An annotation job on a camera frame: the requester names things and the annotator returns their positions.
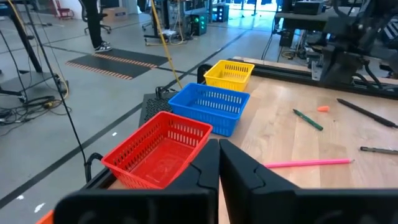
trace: table surface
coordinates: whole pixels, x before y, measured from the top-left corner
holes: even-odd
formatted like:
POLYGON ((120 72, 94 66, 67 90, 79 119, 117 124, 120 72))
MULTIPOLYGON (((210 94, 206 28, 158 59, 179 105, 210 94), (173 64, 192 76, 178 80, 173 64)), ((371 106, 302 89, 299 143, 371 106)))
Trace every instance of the table surface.
MULTIPOLYGON (((343 7, 340 6, 339 9, 343 13, 347 14, 351 7, 343 7)), ((350 16, 354 17, 358 14, 359 8, 354 7, 350 16)), ((337 16, 335 10, 333 8, 327 9, 325 12, 319 15, 303 15, 303 14, 294 14, 292 12, 278 12, 275 14, 276 18, 285 18, 285 19, 300 19, 300 20, 308 20, 308 21, 327 21, 330 16, 337 16)))
MULTIPOLYGON (((306 67, 235 57, 308 71, 306 67)), ((398 80, 381 79, 384 83, 398 80)), ((251 94, 231 142, 263 164, 309 159, 354 159, 351 164, 273 169, 302 188, 391 188, 398 187, 398 156, 360 152, 360 146, 398 147, 398 129, 385 127, 365 115, 339 104, 345 99, 391 121, 398 122, 394 100, 328 90, 308 85, 251 77, 251 94), (328 113, 317 107, 328 105, 328 113), (295 108, 324 127, 318 131, 292 112, 295 108)), ((111 189, 123 189, 116 181, 111 189)), ((220 224, 229 223, 220 185, 220 224)))

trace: pink marker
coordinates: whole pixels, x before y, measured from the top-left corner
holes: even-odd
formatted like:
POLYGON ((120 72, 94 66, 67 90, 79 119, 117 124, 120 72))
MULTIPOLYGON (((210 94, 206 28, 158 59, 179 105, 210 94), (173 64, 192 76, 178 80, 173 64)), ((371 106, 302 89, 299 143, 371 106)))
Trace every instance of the pink marker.
POLYGON ((319 165, 334 165, 334 164, 349 164, 353 162, 351 159, 320 159, 312 161, 290 161, 277 162, 266 164, 266 168, 281 168, 281 167, 297 167, 297 166, 319 166, 319 165))

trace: black floor mat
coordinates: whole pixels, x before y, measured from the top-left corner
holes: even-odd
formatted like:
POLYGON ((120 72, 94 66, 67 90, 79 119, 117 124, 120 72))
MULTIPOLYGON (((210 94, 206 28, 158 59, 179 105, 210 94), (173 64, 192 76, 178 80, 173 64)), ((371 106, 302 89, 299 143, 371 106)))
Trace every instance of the black floor mat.
POLYGON ((73 59, 66 65, 131 80, 165 62, 166 57, 113 49, 73 59))

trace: concrete floor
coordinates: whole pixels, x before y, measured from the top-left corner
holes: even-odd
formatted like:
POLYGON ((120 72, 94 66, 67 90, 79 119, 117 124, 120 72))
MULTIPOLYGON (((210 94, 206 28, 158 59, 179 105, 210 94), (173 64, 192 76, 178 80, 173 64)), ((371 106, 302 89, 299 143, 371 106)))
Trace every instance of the concrete floor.
MULTIPOLYGON (((191 70, 196 74, 196 69, 192 68, 200 63, 215 63, 234 56, 260 58, 270 37, 272 14, 263 12, 253 17, 252 12, 244 11, 244 17, 241 17, 241 13, 232 11, 228 22, 209 24, 205 35, 186 45, 169 47, 175 68, 184 72, 191 70)), ((45 28, 49 40, 41 27, 38 30, 50 62, 56 65, 54 52, 64 76, 70 82, 67 105, 73 109, 73 122, 85 146, 86 156, 93 152, 106 154, 137 129, 143 95, 153 93, 157 86, 167 85, 174 80, 174 76, 172 72, 153 69, 127 81, 66 66, 66 61, 93 52, 90 38, 83 33, 86 24, 77 20, 59 21, 52 16, 40 18, 42 22, 53 23, 52 27, 45 28)), ((113 32, 110 35, 104 32, 103 39, 110 41, 114 48, 165 56, 162 46, 144 45, 141 25, 148 20, 147 15, 130 16, 127 21, 109 24, 113 32)), ((0 21, 0 27, 19 68, 29 69, 27 54, 12 23, 0 21)), ((276 61, 278 42, 279 37, 274 36, 266 60, 276 61)), ((304 63, 284 58, 280 62, 298 65, 304 63)), ((170 68, 170 65, 165 63, 161 67, 170 68)), ((2 40, 0 69, 4 73, 0 75, 0 83, 17 76, 2 40)), ((194 75, 182 79, 183 85, 195 81, 194 75)), ((40 84, 31 88, 28 95, 35 98, 40 95, 56 96, 57 93, 47 85, 40 84)), ((0 96, 2 107, 18 104, 16 98, 0 96)), ((0 135, 7 129, 8 127, 0 126, 0 135)), ((80 153, 71 153, 77 146, 68 118, 50 113, 0 137, 2 223, 36 222, 60 198, 85 184, 82 156, 80 153), (20 194, 24 199, 16 199, 20 194), (37 206, 43 203, 44 206, 35 212, 37 206)), ((93 176, 102 168, 99 162, 95 162, 92 167, 93 176)))

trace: blue basket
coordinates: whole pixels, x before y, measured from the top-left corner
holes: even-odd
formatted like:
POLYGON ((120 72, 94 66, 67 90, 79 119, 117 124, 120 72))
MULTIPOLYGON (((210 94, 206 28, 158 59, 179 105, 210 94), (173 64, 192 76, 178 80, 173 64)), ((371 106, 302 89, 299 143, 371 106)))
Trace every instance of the blue basket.
POLYGON ((250 94, 190 83, 169 100, 173 113, 213 125, 213 133, 231 136, 250 94))

